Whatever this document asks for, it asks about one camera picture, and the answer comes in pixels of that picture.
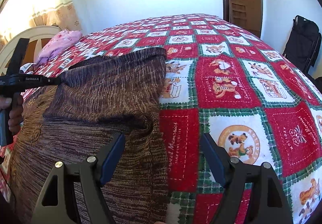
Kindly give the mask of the person's left hand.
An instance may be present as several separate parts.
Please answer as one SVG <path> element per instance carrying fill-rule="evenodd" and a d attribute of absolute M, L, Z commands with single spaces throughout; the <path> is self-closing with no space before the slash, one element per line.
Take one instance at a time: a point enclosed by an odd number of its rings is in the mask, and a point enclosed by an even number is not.
<path fill-rule="evenodd" d="M 24 120 L 22 116 L 24 99 L 20 93 L 15 93 L 12 98 L 1 96 L 1 111 L 8 109 L 12 102 L 14 103 L 9 113 L 8 126 L 12 134 L 16 135 L 21 129 L 20 123 Z"/>

